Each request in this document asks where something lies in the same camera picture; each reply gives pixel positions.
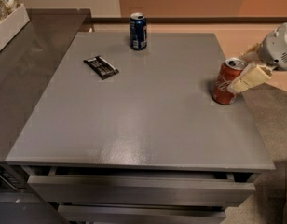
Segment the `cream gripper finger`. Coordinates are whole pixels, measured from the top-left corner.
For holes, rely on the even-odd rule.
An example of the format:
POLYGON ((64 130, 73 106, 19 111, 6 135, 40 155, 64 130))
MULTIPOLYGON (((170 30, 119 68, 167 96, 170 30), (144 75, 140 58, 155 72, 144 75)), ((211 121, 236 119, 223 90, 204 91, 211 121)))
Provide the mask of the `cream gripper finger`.
POLYGON ((246 63, 259 62, 260 57, 258 55, 258 50, 260 46, 261 46, 260 43, 256 43, 255 45, 250 47, 248 50, 246 50, 244 53, 242 53, 240 58, 246 63))
POLYGON ((265 63, 249 63, 247 67, 236 77, 227 90, 238 94, 250 88, 266 83, 273 75, 273 68, 265 63))

